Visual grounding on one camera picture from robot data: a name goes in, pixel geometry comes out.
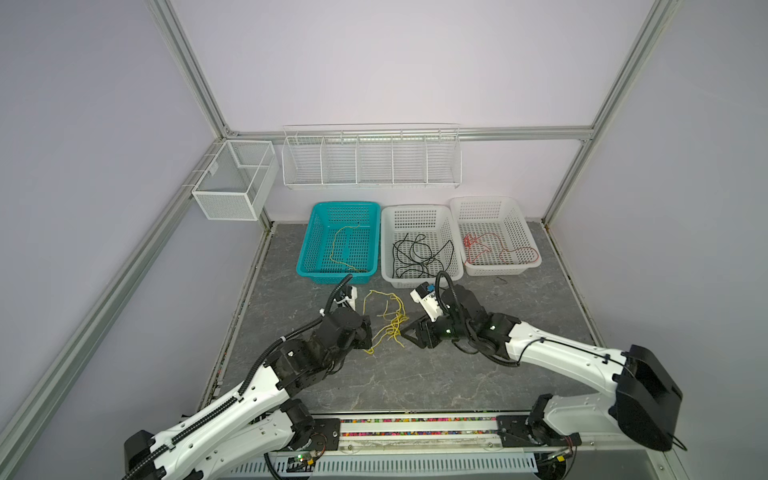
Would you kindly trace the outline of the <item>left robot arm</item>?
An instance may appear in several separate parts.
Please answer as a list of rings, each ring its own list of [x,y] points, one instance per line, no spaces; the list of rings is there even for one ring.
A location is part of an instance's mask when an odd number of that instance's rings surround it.
[[[369,316],[326,308],[274,341],[245,379],[179,424],[124,444],[127,479],[219,479],[260,454],[309,444],[314,420],[297,399],[355,349],[372,345]]]

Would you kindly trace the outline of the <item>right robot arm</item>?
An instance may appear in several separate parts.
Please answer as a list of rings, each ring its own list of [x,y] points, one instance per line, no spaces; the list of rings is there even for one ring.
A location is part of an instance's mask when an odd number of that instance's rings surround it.
[[[621,433],[655,451],[683,445],[675,435],[682,390],[651,350],[639,345],[611,349],[554,335],[487,311],[463,288],[440,292],[421,285],[410,296],[425,313],[401,335],[418,347],[451,342],[499,366],[527,363],[591,388],[589,394],[570,397],[540,395],[524,423],[524,441],[552,446],[575,434]]]

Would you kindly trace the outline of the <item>teal plastic basket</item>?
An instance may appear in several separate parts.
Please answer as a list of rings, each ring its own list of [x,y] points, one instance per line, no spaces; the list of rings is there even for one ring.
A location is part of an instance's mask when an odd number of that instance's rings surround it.
[[[347,274],[366,284],[378,270],[381,207],[369,201],[316,204],[305,232],[296,272],[317,284],[333,285]]]

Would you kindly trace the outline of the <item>middle white plastic basket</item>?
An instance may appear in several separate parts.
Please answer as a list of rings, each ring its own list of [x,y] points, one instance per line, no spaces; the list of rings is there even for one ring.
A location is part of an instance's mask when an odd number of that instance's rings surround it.
[[[381,275],[396,289],[464,276],[458,226],[445,205],[395,205],[381,212]]]

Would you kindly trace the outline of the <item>white plastic basket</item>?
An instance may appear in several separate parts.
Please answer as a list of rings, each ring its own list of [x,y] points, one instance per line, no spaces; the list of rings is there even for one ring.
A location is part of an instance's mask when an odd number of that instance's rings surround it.
[[[541,253],[517,202],[503,196],[458,197],[449,203],[470,276],[514,276],[541,264]]]
[[[445,205],[395,205],[381,212],[381,275],[396,289],[464,276],[458,226]]]

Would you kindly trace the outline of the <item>right white plastic basket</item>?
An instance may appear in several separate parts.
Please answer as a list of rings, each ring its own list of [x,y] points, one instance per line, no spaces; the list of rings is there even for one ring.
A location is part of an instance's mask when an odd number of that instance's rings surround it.
[[[449,203],[470,276],[514,276],[541,264],[541,253],[517,202],[503,196],[458,197]]]

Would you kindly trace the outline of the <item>front aluminium rail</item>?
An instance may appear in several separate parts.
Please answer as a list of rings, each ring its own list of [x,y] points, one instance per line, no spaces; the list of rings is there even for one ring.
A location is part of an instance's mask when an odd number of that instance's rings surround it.
[[[415,440],[421,437],[469,437],[495,435],[505,448],[559,447],[577,445],[587,437],[619,436],[632,445],[652,451],[672,449],[672,436],[666,432],[656,437],[648,421],[640,422],[636,431],[632,426],[621,427],[611,416],[598,411],[595,405],[579,404],[575,410],[555,412],[552,403],[537,406],[529,412],[475,412],[475,413],[415,413],[415,414],[333,414],[312,416],[298,400],[287,401],[279,407],[249,418],[245,425],[234,430],[227,438],[251,432],[261,421],[273,433],[278,426],[287,426],[288,449],[309,445],[312,436],[321,437],[315,448],[336,450],[343,438],[398,437]]]

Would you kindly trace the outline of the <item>white mesh wall box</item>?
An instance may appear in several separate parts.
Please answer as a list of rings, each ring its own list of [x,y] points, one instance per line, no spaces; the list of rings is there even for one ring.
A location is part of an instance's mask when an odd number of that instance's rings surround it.
[[[271,142],[225,140],[192,194],[208,220],[258,221],[278,171]]]

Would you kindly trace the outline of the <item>aluminium cage frame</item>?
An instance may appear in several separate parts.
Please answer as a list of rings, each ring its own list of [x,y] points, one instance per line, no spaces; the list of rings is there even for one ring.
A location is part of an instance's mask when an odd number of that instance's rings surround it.
[[[590,149],[596,145],[612,116],[618,111],[619,105],[630,90],[636,75],[679,6],[677,1],[656,1],[652,4],[637,38],[632,44],[627,60],[621,67],[592,125],[463,128],[458,134],[459,139],[463,142],[582,141],[583,145],[579,153],[568,168],[563,182],[556,190],[554,199],[547,209],[545,220],[551,222],[562,206],[565,195],[574,183],[576,175],[584,166]],[[215,149],[223,146],[225,141],[246,139],[248,136],[226,132],[219,111],[214,105],[213,95],[202,77],[199,64],[187,42],[171,3],[168,1],[150,1],[147,8],[188,86],[212,126],[215,140],[197,164],[199,167],[207,167],[213,160]],[[199,178],[196,172],[189,173],[184,184],[175,192],[172,200],[166,205],[150,230],[100,294],[96,303],[88,311],[73,335],[2,431],[2,478],[10,479],[16,474],[60,408],[63,400],[133,296],[136,288],[178,228],[179,223],[190,208],[192,189]]]

